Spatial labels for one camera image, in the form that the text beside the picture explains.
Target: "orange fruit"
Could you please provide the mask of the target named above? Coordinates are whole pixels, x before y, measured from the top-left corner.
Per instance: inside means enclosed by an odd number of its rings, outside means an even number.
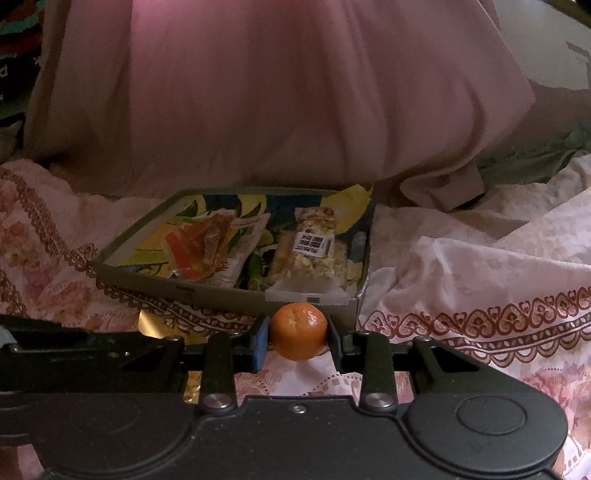
[[[289,360],[309,360],[326,345],[328,323],[309,303],[290,303],[275,312],[269,335],[275,351]]]

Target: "orange candy wrapper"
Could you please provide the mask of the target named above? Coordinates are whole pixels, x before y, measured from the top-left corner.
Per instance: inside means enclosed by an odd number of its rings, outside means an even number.
[[[233,210],[218,210],[203,222],[177,228],[164,237],[169,260],[184,278],[201,280],[216,271],[228,254],[228,230],[235,218]]]

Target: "gold foil object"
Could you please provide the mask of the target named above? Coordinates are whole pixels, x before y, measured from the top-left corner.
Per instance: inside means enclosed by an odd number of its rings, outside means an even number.
[[[148,337],[164,338],[170,335],[179,335],[185,343],[206,343],[207,337],[194,332],[189,328],[183,328],[175,322],[168,322],[162,317],[145,310],[141,310],[138,319],[139,331]],[[201,372],[189,372],[189,380],[185,387],[183,399],[189,403],[197,403],[199,388],[201,387]]]

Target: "metal bolt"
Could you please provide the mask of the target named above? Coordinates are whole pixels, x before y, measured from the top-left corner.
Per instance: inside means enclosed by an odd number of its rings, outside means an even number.
[[[214,410],[221,410],[232,405],[232,399],[225,393],[210,393],[203,399],[203,405]]]
[[[381,411],[390,408],[396,402],[389,393],[368,393],[362,399],[362,404],[368,410]]]
[[[308,411],[308,409],[304,405],[292,405],[290,407],[290,410],[293,413],[297,413],[297,414],[306,413]]]

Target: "barcode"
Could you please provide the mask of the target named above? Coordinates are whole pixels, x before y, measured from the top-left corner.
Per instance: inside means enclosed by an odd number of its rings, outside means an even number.
[[[293,251],[311,257],[324,257],[329,245],[329,237],[300,232],[295,237]]]

